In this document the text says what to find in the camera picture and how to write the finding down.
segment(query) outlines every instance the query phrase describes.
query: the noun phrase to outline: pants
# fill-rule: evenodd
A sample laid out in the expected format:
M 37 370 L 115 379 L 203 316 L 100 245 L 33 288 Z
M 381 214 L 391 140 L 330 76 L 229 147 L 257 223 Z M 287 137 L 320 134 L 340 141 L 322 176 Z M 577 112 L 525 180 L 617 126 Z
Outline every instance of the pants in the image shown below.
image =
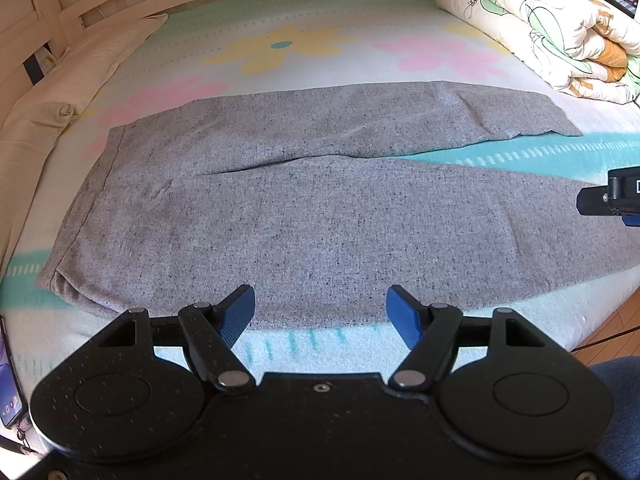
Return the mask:
M 625 480 L 640 480 L 640 356 L 590 369 L 613 395 L 614 415 L 597 455 Z

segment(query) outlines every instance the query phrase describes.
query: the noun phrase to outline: blue flower center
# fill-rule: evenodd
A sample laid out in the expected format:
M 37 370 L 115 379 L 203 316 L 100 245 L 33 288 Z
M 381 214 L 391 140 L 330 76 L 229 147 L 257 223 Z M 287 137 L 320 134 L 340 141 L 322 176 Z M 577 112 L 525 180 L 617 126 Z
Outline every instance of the blue flower center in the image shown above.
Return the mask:
M 288 47 L 292 41 L 279 41 L 278 43 L 274 43 L 271 45 L 271 48 L 286 48 Z

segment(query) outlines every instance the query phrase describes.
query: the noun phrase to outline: phone screen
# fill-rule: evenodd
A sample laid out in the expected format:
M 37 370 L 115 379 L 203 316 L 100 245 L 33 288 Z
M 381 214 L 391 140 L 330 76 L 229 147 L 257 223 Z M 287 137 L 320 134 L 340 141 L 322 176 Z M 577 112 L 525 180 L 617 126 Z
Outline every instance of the phone screen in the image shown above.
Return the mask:
M 2 425 L 6 428 L 10 427 L 23 411 L 20 390 L 11 368 L 4 330 L 0 330 L 0 419 Z

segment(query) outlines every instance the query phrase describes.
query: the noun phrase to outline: wooden floor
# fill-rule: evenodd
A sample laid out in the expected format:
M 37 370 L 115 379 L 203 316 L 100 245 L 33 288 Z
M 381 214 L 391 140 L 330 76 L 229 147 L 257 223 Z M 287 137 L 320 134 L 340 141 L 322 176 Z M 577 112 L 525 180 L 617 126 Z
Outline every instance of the wooden floor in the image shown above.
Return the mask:
M 576 348 L 636 326 L 640 326 L 640 288 Z M 586 365 L 594 365 L 627 355 L 640 355 L 640 330 L 578 350 L 574 355 Z

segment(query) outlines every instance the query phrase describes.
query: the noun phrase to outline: rolled comforter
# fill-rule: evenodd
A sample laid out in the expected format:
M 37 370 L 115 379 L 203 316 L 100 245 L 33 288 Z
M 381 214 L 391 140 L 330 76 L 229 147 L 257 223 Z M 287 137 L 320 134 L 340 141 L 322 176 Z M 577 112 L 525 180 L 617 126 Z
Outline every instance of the rolled comforter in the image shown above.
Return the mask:
M 640 94 L 640 23 L 602 0 L 436 0 L 553 88 L 624 104 Z

